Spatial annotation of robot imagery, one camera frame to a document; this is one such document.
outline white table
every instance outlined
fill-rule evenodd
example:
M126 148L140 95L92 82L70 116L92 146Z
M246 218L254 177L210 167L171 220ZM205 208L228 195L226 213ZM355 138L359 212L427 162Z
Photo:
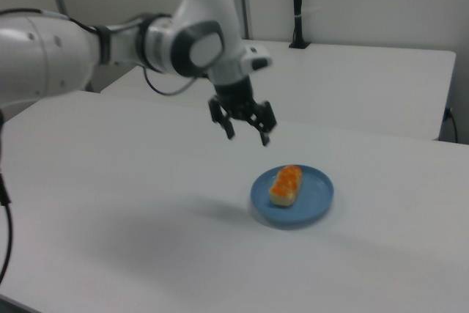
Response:
M455 54L449 51L310 45L264 45L273 66L253 73L257 100L269 100L279 119L417 139L437 139ZM153 84L172 91L187 79L151 73ZM182 106L207 106L213 86L203 80L179 97L160 97L138 67L102 91Z
M465 312L469 147L76 92L10 120L15 246L1 293L41 312ZM296 230L249 207L284 163L333 181ZM0 231L0 243L5 241Z

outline black pole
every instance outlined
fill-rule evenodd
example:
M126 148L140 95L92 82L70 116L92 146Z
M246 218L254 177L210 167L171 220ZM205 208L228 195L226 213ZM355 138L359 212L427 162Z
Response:
M295 30L293 32L292 44L290 48L304 49L309 45L303 39L303 24L301 22L301 2L302 0L293 0L293 9L295 12Z

